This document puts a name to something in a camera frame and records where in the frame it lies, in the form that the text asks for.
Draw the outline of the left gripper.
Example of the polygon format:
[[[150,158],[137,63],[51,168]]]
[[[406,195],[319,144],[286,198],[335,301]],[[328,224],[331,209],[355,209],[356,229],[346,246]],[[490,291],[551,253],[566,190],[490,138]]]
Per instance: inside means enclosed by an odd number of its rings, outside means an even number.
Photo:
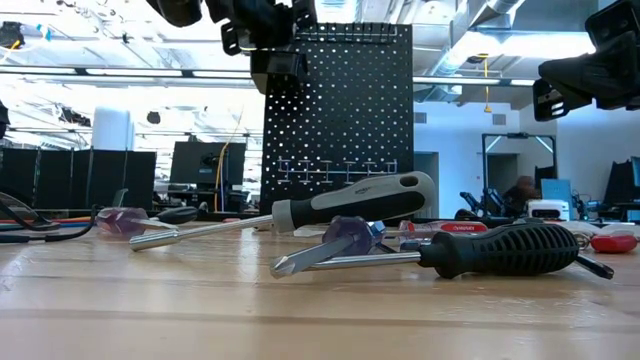
[[[317,23],[315,0],[205,0],[214,23],[224,19],[221,42],[224,52],[275,48],[291,43],[298,29]]]

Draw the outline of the red handled pliers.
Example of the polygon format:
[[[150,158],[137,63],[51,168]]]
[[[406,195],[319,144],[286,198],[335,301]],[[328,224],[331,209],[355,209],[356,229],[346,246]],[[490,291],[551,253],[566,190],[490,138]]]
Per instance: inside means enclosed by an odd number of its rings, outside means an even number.
[[[632,234],[604,234],[590,237],[587,244],[598,253],[624,254],[633,251],[638,240]]]

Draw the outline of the grey black nut driver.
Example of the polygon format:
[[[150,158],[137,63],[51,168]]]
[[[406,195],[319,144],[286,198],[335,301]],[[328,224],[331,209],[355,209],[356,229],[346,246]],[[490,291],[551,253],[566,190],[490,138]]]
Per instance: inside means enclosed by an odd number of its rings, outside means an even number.
[[[278,233],[293,232],[307,225],[327,223],[336,216],[359,216],[378,221],[409,216],[427,205],[429,177],[422,172],[376,176],[360,180],[339,190],[304,200],[279,200],[272,213],[230,223],[220,223],[186,230],[166,230],[130,239],[133,251],[142,251],[209,234],[271,225]]]

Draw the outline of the black ribbed handle screwdriver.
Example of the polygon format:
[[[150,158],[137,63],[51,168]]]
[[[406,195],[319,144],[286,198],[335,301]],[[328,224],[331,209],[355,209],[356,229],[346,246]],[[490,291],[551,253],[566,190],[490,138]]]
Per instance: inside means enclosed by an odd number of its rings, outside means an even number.
[[[581,261],[580,247],[567,229],[548,223],[520,223],[469,236],[438,232],[415,251],[334,257],[311,271],[415,263],[445,279],[465,273],[535,276]]]

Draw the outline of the red clear handled screwdriver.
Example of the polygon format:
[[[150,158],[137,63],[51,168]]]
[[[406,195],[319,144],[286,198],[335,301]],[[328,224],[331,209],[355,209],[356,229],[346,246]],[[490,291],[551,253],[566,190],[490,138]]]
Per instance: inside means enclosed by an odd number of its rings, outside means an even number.
[[[415,223],[402,221],[399,225],[401,236],[406,237],[432,237],[438,232],[478,234],[488,231],[488,227],[482,222],[440,220],[428,223]]]
[[[177,229],[176,225],[149,218],[146,211],[140,208],[104,208],[98,212],[95,220],[100,229],[121,239],[142,235],[149,229]]]

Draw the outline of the blue clear handled screwdriver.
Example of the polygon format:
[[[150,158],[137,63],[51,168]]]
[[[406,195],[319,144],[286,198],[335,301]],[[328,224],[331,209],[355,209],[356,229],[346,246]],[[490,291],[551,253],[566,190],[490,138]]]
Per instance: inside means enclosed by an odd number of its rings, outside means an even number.
[[[318,245],[282,256],[273,261],[270,271],[282,278],[310,269],[333,257],[366,255],[386,232],[382,221],[369,222],[361,217],[337,216],[322,235]]]

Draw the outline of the black angled monitor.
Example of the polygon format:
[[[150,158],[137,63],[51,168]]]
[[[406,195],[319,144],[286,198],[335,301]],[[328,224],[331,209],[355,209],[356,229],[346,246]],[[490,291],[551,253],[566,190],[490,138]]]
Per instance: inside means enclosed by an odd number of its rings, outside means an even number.
[[[623,222],[640,221],[640,157],[612,163],[604,204]]]

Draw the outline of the black metal pegboard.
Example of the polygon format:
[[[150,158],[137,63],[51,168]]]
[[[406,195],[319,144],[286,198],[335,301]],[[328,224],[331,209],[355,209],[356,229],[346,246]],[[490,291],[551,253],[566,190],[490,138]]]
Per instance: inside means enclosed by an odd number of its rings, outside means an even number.
[[[398,161],[398,172],[413,170],[413,32],[396,25],[395,43],[295,41],[304,53],[307,81],[265,95],[261,213],[273,202],[306,199],[346,185],[279,184],[278,158],[300,160]]]

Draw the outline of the person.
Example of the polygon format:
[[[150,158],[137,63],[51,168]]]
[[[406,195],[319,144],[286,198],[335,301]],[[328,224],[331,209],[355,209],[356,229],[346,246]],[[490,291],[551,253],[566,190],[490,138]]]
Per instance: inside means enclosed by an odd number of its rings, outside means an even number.
[[[539,192],[535,188],[534,178],[526,175],[520,176],[516,184],[502,195],[505,215],[519,217],[524,212],[527,202],[539,197]]]

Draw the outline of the black computer monitor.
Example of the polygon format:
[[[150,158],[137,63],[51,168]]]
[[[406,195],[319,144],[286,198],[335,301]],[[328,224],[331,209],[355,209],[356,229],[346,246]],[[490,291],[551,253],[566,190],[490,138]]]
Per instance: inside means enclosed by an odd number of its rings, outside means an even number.
[[[182,184],[214,184],[224,142],[176,142],[172,156],[170,182]],[[241,185],[243,182],[246,145],[229,143],[222,167],[222,182]]]

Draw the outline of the white cylindrical column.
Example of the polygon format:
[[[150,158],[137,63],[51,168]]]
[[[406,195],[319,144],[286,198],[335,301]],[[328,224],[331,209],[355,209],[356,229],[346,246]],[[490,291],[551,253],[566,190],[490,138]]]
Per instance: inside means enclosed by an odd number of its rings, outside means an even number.
[[[95,108],[92,120],[92,146],[98,150],[133,150],[134,122],[129,110],[107,106]]]

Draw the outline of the grey door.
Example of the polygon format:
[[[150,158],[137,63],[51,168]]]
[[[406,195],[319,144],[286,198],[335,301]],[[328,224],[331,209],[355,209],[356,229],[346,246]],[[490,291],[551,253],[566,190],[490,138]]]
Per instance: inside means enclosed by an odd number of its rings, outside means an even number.
[[[416,218],[439,217],[439,154],[436,152],[416,152],[414,154],[414,169],[425,173],[429,180],[427,185],[428,205],[418,212]]]

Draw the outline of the black partition panels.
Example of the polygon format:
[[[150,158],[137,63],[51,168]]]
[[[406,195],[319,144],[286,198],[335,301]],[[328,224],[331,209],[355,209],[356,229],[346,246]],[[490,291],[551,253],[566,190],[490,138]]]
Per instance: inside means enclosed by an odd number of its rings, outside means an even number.
[[[35,209],[123,205],[151,209],[156,154],[108,150],[0,149],[0,191]]]

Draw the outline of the black background station frame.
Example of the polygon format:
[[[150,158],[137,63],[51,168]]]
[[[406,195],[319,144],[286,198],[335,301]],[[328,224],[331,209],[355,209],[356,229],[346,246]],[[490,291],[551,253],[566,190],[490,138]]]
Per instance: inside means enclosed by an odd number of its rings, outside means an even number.
[[[558,161],[557,161],[557,140],[554,135],[538,135],[530,134],[526,132],[509,132],[509,133],[483,133],[481,135],[482,145],[482,170],[483,170],[483,189],[481,204],[484,211],[483,217],[488,218],[491,216],[488,207],[489,195],[489,183],[488,183],[488,151],[496,145],[502,138],[512,140],[526,140],[534,138],[540,145],[545,147],[552,155],[551,171],[548,173],[549,179],[558,178]]]

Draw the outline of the slim black handled screwdriver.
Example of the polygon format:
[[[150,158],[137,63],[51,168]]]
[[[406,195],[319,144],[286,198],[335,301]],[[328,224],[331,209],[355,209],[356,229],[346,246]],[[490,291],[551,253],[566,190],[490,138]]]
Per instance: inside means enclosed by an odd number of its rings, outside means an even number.
[[[192,206],[176,207],[164,210],[152,217],[152,220],[165,224],[180,225],[194,221],[198,216],[198,209]]]

